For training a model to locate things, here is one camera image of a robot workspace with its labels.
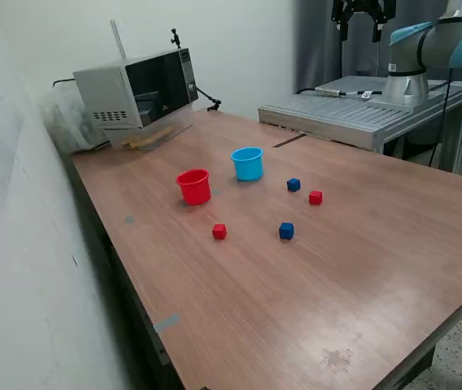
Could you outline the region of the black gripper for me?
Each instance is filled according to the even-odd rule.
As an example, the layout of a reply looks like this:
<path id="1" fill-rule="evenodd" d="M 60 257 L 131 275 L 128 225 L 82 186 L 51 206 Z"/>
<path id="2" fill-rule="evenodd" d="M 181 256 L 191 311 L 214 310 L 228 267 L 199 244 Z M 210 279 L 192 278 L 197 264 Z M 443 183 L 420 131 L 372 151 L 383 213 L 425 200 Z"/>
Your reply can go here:
<path id="1" fill-rule="evenodd" d="M 396 15 L 396 1 L 333 1 L 332 21 L 336 24 L 342 41 L 346 41 L 348 38 L 348 23 L 353 16 L 353 11 L 367 11 L 374 22 L 373 42 L 379 42 L 383 26 Z"/>

